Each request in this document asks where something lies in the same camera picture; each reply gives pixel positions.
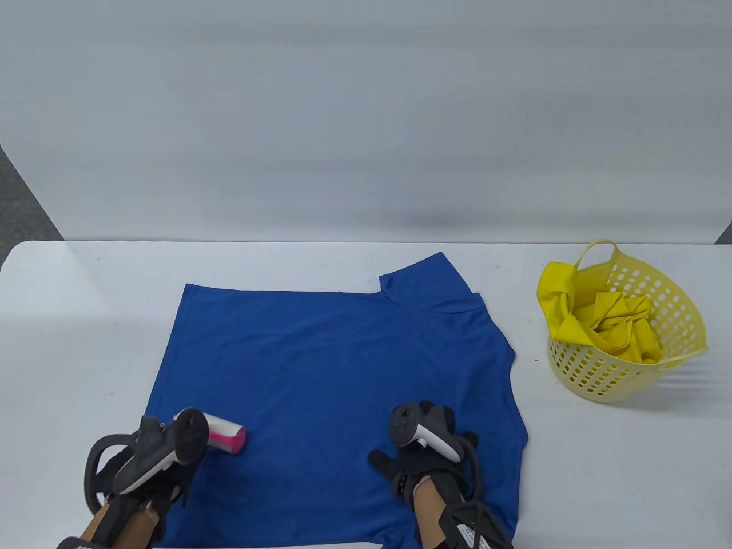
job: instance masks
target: vr controller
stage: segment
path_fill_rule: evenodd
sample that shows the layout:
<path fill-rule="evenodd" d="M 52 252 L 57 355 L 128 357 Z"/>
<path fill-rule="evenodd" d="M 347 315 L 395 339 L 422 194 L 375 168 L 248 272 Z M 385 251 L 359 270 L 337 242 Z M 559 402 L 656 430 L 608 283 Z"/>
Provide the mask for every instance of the vr controller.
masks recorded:
<path fill-rule="evenodd" d="M 139 488 L 159 471 L 174 463 L 183 466 L 201 459 L 207 446 L 229 454 L 238 454 L 247 440 L 246 430 L 195 408 L 176 414 L 169 425 L 156 417 L 143 416 L 140 428 L 129 435 L 102 437 L 91 448 L 84 471 L 84 496 L 92 513 L 102 508 L 97 488 L 105 477 L 105 468 L 98 471 L 102 453 L 110 447 L 123 446 L 126 460 L 114 474 L 111 491 L 124 495 Z"/>
<path fill-rule="evenodd" d="M 465 458 L 463 445 L 450 433 L 446 411 L 441 406 L 433 406 L 426 414 L 417 404 L 396 408 L 389 423 L 389 438 L 399 447 L 417 441 L 423 448 L 429 446 L 455 463 Z"/>

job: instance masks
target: black glove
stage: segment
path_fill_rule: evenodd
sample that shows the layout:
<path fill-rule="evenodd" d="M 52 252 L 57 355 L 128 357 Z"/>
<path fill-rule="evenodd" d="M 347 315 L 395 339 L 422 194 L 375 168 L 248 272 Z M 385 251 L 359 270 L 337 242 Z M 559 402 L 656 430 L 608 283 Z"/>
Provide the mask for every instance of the black glove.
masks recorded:
<path fill-rule="evenodd" d="M 181 497 L 183 498 L 183 507 L 185 507 L 193 478 L 204 457 L 205 454 L 188 465 L 174 463 L 166 470 L 158 471 L 150 480 L 130 493 L 131 496 L 141 501 L 149 501 L 151 507 L 160 517 L 153 531 L 152 542 L 160 541 L 165 537 L 165 519 L 171 511 L 171 507 Z"/>
<path fill-rule="evenodd" d="M 419 407 L 426 414 L 434 405 L 421 402 Z M 445 408 L 447 429 L 455 433 L 455 412 Z M 478 445 L 478 437 L 474 433 L 463 435 L 473 447 Z M 373 450 L 368 455 L 371 466 L 392 483 L 392 495 L 403 498 L 410 509 L 414 508 L 413 492 L 417 483 L 427 475 L 448 474 L 455 478 L 457 485 L 464 489 L 468 485 L 463 463 L 455 463 L 440 455 L 430 447 L 424 448 L 419 442 L 397 448 L 397 457 L 392 459 L 381 450 Z"/>

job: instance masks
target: yellow basket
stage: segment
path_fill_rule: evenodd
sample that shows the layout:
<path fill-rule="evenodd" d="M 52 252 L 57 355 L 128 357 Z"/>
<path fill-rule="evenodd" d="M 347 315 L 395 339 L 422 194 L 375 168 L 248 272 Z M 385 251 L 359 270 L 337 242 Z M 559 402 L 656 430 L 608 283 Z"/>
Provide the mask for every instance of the yellow basket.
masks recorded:
<path fill-rule="evenodd" d="M 607 263 L 583 269 L 594 273 L 604 286 L 597 291 L 621 291 L 628 297 L 647 294 L 653 301 L 648 322 L 655 330 L 662 358 L 656 364 L 638 364 L 619 359 L 598 348 L 549 341 L 549 363 L 570 391 L 596 402 L 617 402 L 645 389 L 678 368 L 690 358 L 707 351 L 704 322 L 691 299 L 668 277 L 638 259 L 625 255 L 614 242 L 593 242 L 585 254 L 598 244 L 611 244 L 615 250 Z"/>

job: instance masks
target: blue t-shirt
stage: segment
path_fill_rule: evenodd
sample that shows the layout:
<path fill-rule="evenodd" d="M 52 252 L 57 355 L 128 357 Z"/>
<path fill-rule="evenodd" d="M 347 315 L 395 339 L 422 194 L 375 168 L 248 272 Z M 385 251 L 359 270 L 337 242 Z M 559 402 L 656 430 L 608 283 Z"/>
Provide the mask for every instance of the blue t-shirt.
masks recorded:
<path fill-rule="evenodd" d="M 514 351 L 443 254 L 380 280 L 376 294 L 185 287 L 146 413 L 194 406 L 248 439 L 209 452 L 163 547 L 417 549 L 414 513 L 367 456 L 395 455 L 392 410 L 421 400 L 479 436 L 484 498 L 513 536 L 527 441 Z"/>

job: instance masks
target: gray carpet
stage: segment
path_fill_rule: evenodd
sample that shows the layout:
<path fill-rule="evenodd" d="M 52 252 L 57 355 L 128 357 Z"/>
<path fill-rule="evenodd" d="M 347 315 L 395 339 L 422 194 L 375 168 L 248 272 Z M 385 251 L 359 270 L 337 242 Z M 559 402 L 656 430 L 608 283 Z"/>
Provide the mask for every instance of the gray carpet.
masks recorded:
<path fill-rule="evenodd" d="M 0 147 L 0 265 L 26 240 L 62 240 L 43 208 Z M 732 223 L 717 244 L 732 244 Z"/>

